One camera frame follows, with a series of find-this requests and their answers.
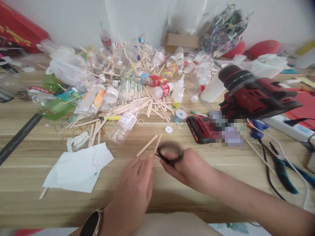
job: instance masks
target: wristwatch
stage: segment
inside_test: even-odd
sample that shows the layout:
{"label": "wristwatch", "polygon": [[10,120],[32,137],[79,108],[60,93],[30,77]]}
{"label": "wristwatch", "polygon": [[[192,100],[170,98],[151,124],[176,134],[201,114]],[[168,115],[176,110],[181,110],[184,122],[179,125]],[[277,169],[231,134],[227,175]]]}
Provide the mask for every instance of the wristwatch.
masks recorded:
{"label": "wristwatch", "polygon": [[80,236],[97,236],[103,223],[103,207],[92,212],[85,221]]}

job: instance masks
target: black scissors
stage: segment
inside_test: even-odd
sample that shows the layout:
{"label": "black scissors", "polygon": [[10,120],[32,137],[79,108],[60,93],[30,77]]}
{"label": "black scissors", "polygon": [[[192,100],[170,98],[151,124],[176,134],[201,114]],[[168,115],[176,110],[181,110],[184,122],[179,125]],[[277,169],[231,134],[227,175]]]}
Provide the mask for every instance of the black scissors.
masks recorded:
{"label": "black scissors", "polygon": [[[178,158],[173,159],[173,160],[168,160],[161,152],[163,149],[170,149],[174,151],[175,153],[178,154]],[[167,143],[162,143],[158,146],[157,148],[157,154],[155,153],[159,158],[161,158],[167,165],[174,166],[174,164],[181,159],[183,159],[183,150],[182,148],[174,142],[167,142]]]}

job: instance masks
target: hand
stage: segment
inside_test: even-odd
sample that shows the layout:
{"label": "hand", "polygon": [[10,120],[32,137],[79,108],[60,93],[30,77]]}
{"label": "hand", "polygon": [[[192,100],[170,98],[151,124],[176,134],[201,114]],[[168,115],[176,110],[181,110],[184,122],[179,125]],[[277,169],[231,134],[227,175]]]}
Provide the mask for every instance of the hand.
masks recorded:
{"label": "hand", "polygon": [[[175,167],[167,165],[160,160],[164,170],[178,181],[192,189],[210,195],[213,174],[216,172],[201,156],[193,149],[185,149],[183,159],[175,163]],[[168,160],[176,158],[174,153],[164,155]]]}
{"label": "hand", "polygon": [[100,235],[129,235],[141,223],[152,196],[153,153],[131,160],[122,171],[112,202],[104,209]]}

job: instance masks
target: right hand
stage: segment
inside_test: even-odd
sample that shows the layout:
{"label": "right hand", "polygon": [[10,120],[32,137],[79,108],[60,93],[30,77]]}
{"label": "right hand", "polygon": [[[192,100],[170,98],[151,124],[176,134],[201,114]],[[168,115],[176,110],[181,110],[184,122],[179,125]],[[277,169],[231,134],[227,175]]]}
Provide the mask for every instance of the right hand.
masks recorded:
{"label": "right hand", "polygon": [[[168,160],[176,158],[173,153],[166,153]],[[204,193],[211,193],[212,176],[216,170],[212,168],[202,157],[193,149],[185,149],[183,151],[183,159],[176,162],[173,166],[167,165],[160,160],[164,170],[178,181],[191,187],[192,189]]]}

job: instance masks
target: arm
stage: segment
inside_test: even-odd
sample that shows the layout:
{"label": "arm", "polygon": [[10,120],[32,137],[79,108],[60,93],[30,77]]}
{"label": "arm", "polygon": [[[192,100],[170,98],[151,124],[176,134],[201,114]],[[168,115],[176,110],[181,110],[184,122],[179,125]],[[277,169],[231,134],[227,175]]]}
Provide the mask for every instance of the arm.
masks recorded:
{"label": "arm", "polygon": [[[153,154],[131,160],[121,173],[113,200],[105,207],[99,236],[127,236],[142,222],[152,196]],[[82,227],[70,236],[79,236]]]}
{"label": "arm", "polygon": [[192,149],[175,167],[161,163],[183,184],[255,219],[273,236],[315,235],[315,215],[212,168]]}

